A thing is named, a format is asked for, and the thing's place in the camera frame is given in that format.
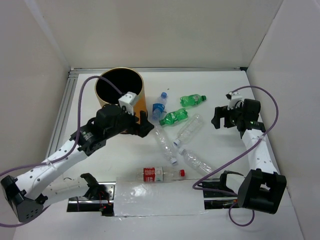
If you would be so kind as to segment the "blue label plastic bottle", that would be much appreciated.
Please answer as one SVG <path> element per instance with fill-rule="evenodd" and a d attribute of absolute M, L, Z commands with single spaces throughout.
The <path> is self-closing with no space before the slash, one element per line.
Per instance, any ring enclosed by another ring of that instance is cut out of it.
<path fill-rule="evenodd" d="M 164 113 L 167 103 L 167 97 L 167 93 L 162 92 L 155 103 L 152 105 L 152 119 L 154 121 L 158 121 Z"/>

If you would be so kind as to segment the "green plastic bottle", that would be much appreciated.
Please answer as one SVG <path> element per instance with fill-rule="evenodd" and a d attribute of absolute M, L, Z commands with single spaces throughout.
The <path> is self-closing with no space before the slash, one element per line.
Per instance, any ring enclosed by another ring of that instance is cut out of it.
<path fill-rule="evenodd" d="M 202 102 L 206 101 L 207 97 L 205 95 L 192 94 L 180 97 L 180 104 L 183 107 L 194 107 L 198 106 Z"/>
<path fill-rule="evenodd" d="M 185 108 L 180 108 L 176 111 L 169 112 L 163 119 L 159 121 L 161 126 L 174 125 L 188 118 L 188 112 Z"/>

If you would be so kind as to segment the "red label clear bottle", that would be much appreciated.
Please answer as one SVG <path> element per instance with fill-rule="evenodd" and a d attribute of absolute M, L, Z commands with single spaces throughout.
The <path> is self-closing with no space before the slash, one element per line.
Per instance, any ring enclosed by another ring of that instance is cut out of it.
<path fill-rule="evenodd" d="M 155 166 L 139 168 L 135 179 L 143 183 L 169 183 L 183 180 L 185 177 L 184 169 Z"/>

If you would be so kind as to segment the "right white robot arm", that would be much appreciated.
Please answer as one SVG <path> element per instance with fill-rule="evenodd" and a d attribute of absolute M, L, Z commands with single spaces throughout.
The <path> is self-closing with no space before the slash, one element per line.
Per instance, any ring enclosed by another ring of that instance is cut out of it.
<path fill-rule="evenodd" d="M 215 108 L 212 124 L 216 129 L 236 127 L 240 133 L 248 157 L 249 172 L 243 176 L 237 172 L 224 171 L 220 176 L 218 190 L 223 196 L 237 195 L 238 206 L 245 209 L 275 214 L 281 203 L 287 179 L 278 173 L 267 147 L 265 125 L 258 120 L 261 103 L 257 100 L 231 100 L 232 107 Z"/>

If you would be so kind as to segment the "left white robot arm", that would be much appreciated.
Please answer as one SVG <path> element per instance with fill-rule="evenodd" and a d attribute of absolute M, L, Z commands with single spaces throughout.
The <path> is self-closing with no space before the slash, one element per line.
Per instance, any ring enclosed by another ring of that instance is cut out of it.
<path fill-rule="evenodd" d="M 38 217 L 49 205 L 51 196 L 45 189 L 69 168 L 85 160 L 106 145 L 106 141 L 118 134 L 146 137 L 154 125 L 148 121 L 146 112 L 140 116 L 130 114 L 126 108 L 106 104 L 96 116 L 83 126 L 78 126 L 68 141 L 55 153 L 39 164 L 29 164 L 28 172 L 17 177 L 10 171 L 1 173 L 0 185 L 4 197 L 21 225 Z"/>

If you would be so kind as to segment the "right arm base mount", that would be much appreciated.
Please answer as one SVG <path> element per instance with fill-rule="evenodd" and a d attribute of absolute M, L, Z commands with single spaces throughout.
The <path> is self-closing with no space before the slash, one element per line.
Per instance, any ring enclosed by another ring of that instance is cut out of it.
<path fill-rule="evenodd" d="M 202 191 L 205 210 L 229 209 L 236 203 L 238 208 L 238 190 L 245 176 L 241 173 L 225 170 L 219 178 L 202 181 L 197 185 Z"/>

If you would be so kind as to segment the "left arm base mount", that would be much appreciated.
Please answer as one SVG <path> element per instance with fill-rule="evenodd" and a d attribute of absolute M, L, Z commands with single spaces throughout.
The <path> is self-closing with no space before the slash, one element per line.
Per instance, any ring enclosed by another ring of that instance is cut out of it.
<path fill-rule="evenodd" d="M 83 173 L 80 179 L 88 187 L 83 196 L 68 199 L 68 213 L 100 213 L 104 217 L 114 216 L 115 182 L 98 182 L 90 173 Z"/>

